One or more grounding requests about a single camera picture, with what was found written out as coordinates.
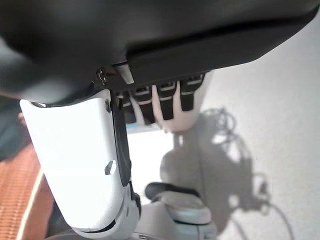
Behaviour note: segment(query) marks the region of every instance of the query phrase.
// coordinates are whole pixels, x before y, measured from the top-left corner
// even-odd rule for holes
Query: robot
[[[211,212],[192,189],[155,184],[152,203],[141,206],[126,132],[133,102],[145,124],[174,132],[167,121],[179,126],[179,112],[194,110],[211,70],[263,56],[308,24],[318,4],[1,2],[0,94],[22,99],[41,167],[75,232],[60,239],[215,240]]]

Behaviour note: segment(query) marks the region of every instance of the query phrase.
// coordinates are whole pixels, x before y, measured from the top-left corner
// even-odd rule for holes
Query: black panel
[[[136,83],[125,85],[121,77],[110,76],[113,89],[246,63],[299,31],[314,17],[315,12],[304,15],[317,4],[3,0],[0,36],[12,50],[0,46],[0,94],[52,104],[86,88],[97,69],[126,60]]]

